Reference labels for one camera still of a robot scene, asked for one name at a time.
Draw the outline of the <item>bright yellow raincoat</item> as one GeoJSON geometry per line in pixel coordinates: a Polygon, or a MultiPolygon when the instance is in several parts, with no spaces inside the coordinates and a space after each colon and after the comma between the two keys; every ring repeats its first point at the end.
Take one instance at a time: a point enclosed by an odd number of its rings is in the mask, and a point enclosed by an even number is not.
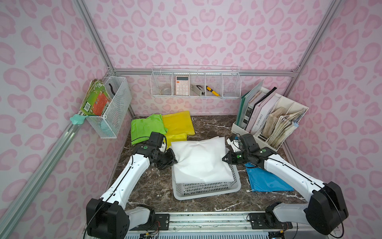
{"type": "Polygon", "coordinates": [[[167,149],[169,149],[173,142],[187,141],[187,134],[186,133],[180,133],[180,134],[166,135],[166,139],[167,139],[167,149]]]}

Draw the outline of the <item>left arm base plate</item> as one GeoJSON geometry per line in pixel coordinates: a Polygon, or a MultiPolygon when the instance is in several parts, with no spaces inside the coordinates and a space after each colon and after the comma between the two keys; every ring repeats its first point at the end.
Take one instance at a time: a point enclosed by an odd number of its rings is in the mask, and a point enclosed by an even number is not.
{"type": "Polygon", "coordinates": [[[151,216],[146,224],[139,225],[132,231],[168,231],[170,224],[170,214],[160,213],[151,216]]]}

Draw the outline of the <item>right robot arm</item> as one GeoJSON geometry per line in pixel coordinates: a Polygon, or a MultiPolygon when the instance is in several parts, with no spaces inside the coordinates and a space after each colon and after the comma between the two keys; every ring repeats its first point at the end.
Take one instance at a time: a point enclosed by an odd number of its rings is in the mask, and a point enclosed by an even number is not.
{"type": "Polygon", "coordinates": [[[344,226],[349,212],[338,184],[318,180],[282,159],[269,147],[260,148],[251,134],[233,135],[227,143],[229,151],[222,161],[230,165],[250,163],[272,173],[306,200],[305,204],[276,202],[268,206],[263,216],[268,228],[287,223],[306,224],[327,236],[338,226],[344,226]]]}

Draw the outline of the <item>white raincoat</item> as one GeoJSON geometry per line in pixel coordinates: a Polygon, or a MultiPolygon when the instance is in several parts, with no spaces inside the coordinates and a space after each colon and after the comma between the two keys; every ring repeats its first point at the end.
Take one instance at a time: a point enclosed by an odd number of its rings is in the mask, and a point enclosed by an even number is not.
{"type": "Polygon", "coordinates": [[[226,155],[225,138],[173,142],[171,149],[178,163],[173,165],[177,184],[233,182],[226,155]]]}

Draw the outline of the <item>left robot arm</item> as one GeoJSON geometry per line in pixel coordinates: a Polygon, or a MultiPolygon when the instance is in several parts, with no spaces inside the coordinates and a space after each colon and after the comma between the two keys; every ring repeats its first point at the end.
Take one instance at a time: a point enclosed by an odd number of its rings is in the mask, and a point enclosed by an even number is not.
{"type": "Polygon", "coordinates": [[[167,169],[176,164],[172,149],[167,148],[166,137],[152,132],[145,141],[136,144],[128,164],[99,199],[91,199],[86,206],[85,236],[98,239],[124,239],[130,230],[141,230],[142,239],[157,237],[160,230],[168,229],[169,218],[157,217],[155,210],[146,205],[126,210],[130,194],[143,173],[154,164],[167,169]]]}

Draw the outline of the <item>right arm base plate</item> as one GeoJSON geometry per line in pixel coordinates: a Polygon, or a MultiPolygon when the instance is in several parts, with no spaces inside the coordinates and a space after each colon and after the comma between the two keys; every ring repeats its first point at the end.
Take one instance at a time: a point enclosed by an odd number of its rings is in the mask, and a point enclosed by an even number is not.
{"type": "Polygon", "coordinates": [[[246,220],[250,222],[253,230],[289,230],[293,229],[291,222],[280,222],[272,213],[250,213],[246,220]]]}

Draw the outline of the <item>white plastic basket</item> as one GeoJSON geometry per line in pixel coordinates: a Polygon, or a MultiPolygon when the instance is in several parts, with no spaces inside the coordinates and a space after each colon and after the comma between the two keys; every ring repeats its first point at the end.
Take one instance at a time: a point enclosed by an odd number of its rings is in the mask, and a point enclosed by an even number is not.
{"type": "Polygon", "coordinates": [[[175,182],[175,173],[172,169],[172,187],[174,197],[177,200],[183,201],[238,192],[241,189],[239,172],[236,165],[230,165],[229,167],[232,171],[234,179],[232,182],[191,184],[177,184],[175,182]]]}

